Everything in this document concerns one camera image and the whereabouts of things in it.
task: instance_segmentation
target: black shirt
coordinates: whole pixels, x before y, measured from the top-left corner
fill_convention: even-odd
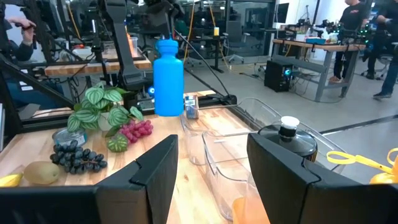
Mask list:
[[[387,3],[381,7],[377,16],[384,16],[387,19],[392,19],[394,23],[398,22],[398,3],[391,0],[390,3]],[[393,25],[387,29],[387,26],[384,23],[380,23],[377,25],[377,30],[387,30],[392,35],[398,34],[398,27]]]
[[[363,20],[368,18],[368,7],[365,3],[348,6],[340,19],[343,27],[348,30],[356,30],[361,27]]]

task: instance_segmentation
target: table leg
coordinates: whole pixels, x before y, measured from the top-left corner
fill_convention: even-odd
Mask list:
[[[221,69],[218,68],[218,53],[220,52],[220,42],[216,41],[216,52],[215,52],[215,62],[214,66],[210,66],[213,70],[216,70],[217,72],[224,73]]]
[[[328,72],[329,72],[332,56],[333,56],[333,52],[326,52],[325,61],[323,63],[323,66],[325,67],[325,71],[322,72],[320,75],[317,94],[315,95],[315,102],[321,102],[322,94],[323,94],[323,91],[324,91],[325,85],[326,85],[326,79],[328,78]]]
[[[345,82],[348,83],[348,86],[343,87],[341,89],[341,95],[340,95],[341,98],[346,97],[347,91],[348,91],[349,87],[351,86],[351,83],[353,82],[356,61],[358,60],[358,56],[359,56],[359,51],[355,51],[355,52],[353,52],[351,58],[349,59],[349,66],[348,66],[347,74],[346,74],[346,78],[345,78],[345,80],[347,80],[347,82],[346,81]]]

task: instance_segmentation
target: sneaker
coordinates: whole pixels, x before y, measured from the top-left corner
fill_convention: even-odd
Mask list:
[[[368,74],[366,74],[366,78],[373,80],[374,79],[374,72],[368,72]]]
[[[374,99],[387,99],[387,98],[391,98],[391,93],[378,93],[373,95]]]

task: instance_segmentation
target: black device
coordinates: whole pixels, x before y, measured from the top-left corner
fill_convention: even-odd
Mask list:
[[[1,188],[2,223],[166,223],[177,163],[170,135],[96,185]]]
[[[247,150],[271,223],[398,223],[397,184],[362,185],[254,133]]]
[[[269,60],[264,77],[264,86],[275,92],[288,91],[292,79],[292,70],[292,64]]]
[[[289,3],[279,4],[278,11],[275,15],[274,22],[286,23],[287,11],[289,10]]]

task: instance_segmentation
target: green leaf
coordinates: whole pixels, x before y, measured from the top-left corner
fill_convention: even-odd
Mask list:
[[[86,108],[77,111],[75,114],[77,119],[85,123],[92,123],[94,121],[97,121],[101,115],[98,110],[86,109]]]
[[[106,146],[112,152],[124,152],[127,150],[129,140],[123,134],[116,134],[106,142]]]
[[[123,111],[120,108],[112,108],[111,111],[109,112],[108,123],[111,126],[118,126],[125,124],[126,121],[128,120],[129,118],[127,117],[126,114],[123,113]]]
[[[104,98],[112,102],[119,102],[123,100],[122,95],[116,90],[106,90]]]
[[[92,108],[94,105],[92,105],[88,100],[87,100],[87,98],[84,98],[82,101],[81,101],[81,107],[82,108]]]
[[[73,133],[80,128],[80,121],[77,119],[75,113],[71,114],[68,118],[68,132]]]
[[[91,87],[86,90],[86,98],[92,104],[96,104],[100,102],[100,100],[104,97],[105,91],[102,88]]]
[[[123,106],[119,106],[119,109],[120,109],[125,115],[129,115],[129,111],[126,110]]]
[[[101,101],[99,101],[98,103],[96,103],[96,104],[94,105],[94,107],[100,110],[100,109],[104,108],[106,105],[108,105],[108,103],[109,103],[109,100],[107,100],[107,99],[102,99]]]
[[[132,106],[130,108],[130,113],[133,116],[135,116],[138,120],[140,120],[140,121],[144,120],[144,116],[142,115],[142,113],[135,106]]]
[[[106,133],[105,137],[106,137],[106,138],[110,138],[110,137],[114,136],[116,133],[118,133],[119,130],[120,130],[120,126],[112,127],[112,128],[108,131],[108,133]]]
[[[81,122],[80,125],[82,128],[89,130],[97,130],[99,128],[98,121],[94,121],[92,123]]]
[[[126,94],[126,93],[129,93],[128,91],[123,90],[122,88],[119,88],[119,87],[112,87],[112,88],[110,88],[110,90],[116,90],[116,91],[117,91],[118,93],[120,93],[121,95]]]
[[[75,104],[74,106],[73,106],[73,110],[74,111],[78,111],[78,110],[80,110],[81,109],[81,103],[77,103],[77,104]]]

